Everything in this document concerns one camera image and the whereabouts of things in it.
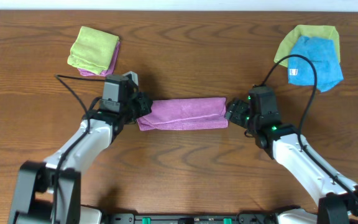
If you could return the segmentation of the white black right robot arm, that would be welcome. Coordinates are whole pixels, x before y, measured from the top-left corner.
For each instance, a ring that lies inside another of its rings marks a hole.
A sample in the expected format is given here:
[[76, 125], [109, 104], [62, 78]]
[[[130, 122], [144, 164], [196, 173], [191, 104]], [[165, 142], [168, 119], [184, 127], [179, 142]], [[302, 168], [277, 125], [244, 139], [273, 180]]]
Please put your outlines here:
[[267, 86], [254, 87], [247, 100], [234, 99], [224, 115], [245, 128], [245, 136], [284, 166], [318, 206], [315, 214], [294, 207], [265, 216], [265, 223], [358, 223], [358, 184], [325, 161], [292, 124], [283, 123], [276, 96]]

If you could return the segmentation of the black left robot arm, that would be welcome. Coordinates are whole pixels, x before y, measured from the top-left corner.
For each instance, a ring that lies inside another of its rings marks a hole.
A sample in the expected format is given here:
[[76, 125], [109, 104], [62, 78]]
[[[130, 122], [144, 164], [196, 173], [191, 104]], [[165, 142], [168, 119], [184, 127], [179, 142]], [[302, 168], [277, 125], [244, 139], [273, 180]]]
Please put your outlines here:
[[81, 177], [126, 124], [151, 112], [135, 72], [107, 75], [77, 132], [43, 162], [24, 162], [18, 172], [9, 223], [109, 223], [101, 209], [81, 204]]

